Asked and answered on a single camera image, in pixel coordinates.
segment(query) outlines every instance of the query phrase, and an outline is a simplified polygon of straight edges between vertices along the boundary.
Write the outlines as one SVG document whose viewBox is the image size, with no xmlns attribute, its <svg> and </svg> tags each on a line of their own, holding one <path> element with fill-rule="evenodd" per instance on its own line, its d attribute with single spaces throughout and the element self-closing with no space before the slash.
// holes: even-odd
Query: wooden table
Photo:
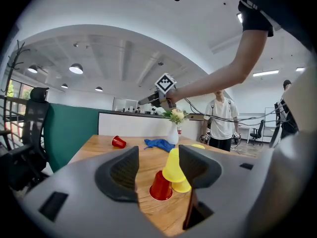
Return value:
<svg viewBox="0 0 317 238">
<path fill-rule="evenodd" d="M 112 136 L 93 135 L 70 160 L 70 163 L 117 150 L 118 148 L 111 145 L 112 138 Z M 168 153 L 157 147 L 144 150 L 146 147 L 145 138 L 123 137 L 122 139 L 127 142 L 127 147 L 139 146 L 140 167 L 136 176 L 136 192 L 138 193 L 141 211 L 167 236 L 181 234 L 184 232 L 182 226 L 187 213 L 190 192 L 178 193 L 173 190 L 173 195 L 166 201 L 155 200 L 149 193 L 155 174 L 165 166 Z M 186 137 L 180 137 L 179 144 L 203 145 Z M 211 146 L 204 146 L 206 149 L 219 153 L 238 155 Z"/>
</svg>

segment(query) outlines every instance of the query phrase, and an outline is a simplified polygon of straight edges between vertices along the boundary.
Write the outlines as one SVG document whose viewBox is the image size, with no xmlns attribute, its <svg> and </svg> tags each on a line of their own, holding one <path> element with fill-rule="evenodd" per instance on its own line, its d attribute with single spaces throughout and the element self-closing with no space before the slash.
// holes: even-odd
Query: red cup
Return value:
<svg viewBox="0 0 317 238">
<path fill-rule="evenodd" d="M 150 188 L 150 195 L 163 201 L 169 199 L 172 193 L 172 183 L 164 178 L 162 171 L 158 171 Z"/>
<path fill-rule="evenodd" d="M 112 139 L 111 144 L 116 147 L 124 148 L 127 145 L 127 142 L 123 141 L 119 136 L 115 136 Z"/>
</svg>

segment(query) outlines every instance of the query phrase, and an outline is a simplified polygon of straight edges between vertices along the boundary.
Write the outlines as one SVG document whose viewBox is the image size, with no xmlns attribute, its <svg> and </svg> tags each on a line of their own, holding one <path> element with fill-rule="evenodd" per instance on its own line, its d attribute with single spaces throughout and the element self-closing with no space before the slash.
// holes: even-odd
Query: yellow cup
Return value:
<svg viewBox="0 0 317 238">
<path fill-rule="evenodd" d="M 193 144 L 192 146 L 195 146 L 195 147 L 197 147 L 197 148 L 205 149 L 205 147 L 204 147 L 203 145 Z"/>
<path fill-rule="evenodd" d="M 166 180 L 171 182 L 182 182 L 185 180 L 185 175 L 179 166 L 179 151 L 178 148 L 173 148 L 168 155 L 165 167 L 162 170 Z"/>
<path fill-rule="evenodd" d="M 185 179 L 182 182 L 173 182 L 172 188 L 179 193 L 186 193 L 189 192 L 192 187 L 189 185 L 187 179 Z"/>
</svg>

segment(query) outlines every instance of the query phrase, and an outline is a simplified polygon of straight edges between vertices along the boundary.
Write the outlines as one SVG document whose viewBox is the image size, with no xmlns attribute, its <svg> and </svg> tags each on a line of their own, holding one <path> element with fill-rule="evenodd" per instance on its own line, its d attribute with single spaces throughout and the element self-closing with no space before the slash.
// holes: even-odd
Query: fluorescent light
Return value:
<svg viewBox="0 0 317 238">
<path fill-rule="evenodd" d="M 303 71 L 303 70 L 305 70 L 304 67 L 298 67 L 298 68 L 296 69 L 296 71 Z"/>
<path fill-rule="evenodd" d="M 79 63 L 74 63 L 69 67 L 69 70 L 71 72 L 74 72 L 75 74 L 83 74 L 84 70 L 83 67 Z"/>
<path fill-rule="evenodd" d="M 35 65 L 31 65 L 31 66 L 28 68 L 28 71 L 31 72 L 31 73 L 38 73 L 38 69 L 36 68 Z"/>
<path fill-rule="evenodd" d="M 241 13 L 238 13 L 238 14 L 237 14 L 237 17 L 238 17 L 240 23 L 242 23 L 242 21 L 243 21 L 243 19 L 242 19 L 242 14 L 241 14 Z"/>
<path fill-rule="evenodd" d="M 277 74 L 277 73 L 278 73 L 278 70 L 264 71 L 264 72 L 253 73 L 253 77 Z"/>
<path fill-rule="evenodd" d="M 103 91 L 103 89 L 100 86 L 96 87 L 95 90 L 98 91 L 98 92 L 102 92 Z"/>
</svg>

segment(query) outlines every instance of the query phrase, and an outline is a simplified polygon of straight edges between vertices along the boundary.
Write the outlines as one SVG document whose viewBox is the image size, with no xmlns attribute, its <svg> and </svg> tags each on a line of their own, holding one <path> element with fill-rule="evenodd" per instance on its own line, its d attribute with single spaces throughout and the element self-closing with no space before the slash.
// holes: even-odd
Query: hand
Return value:
<svg viewBox="0 0 317 238">
<path fill-rule="evenodd" d="M 177 89 L 171 89 L 166 93 L 166 98 L 170 99 L 172 103 L 176 103 L 181 100 Z"/>
</svg>

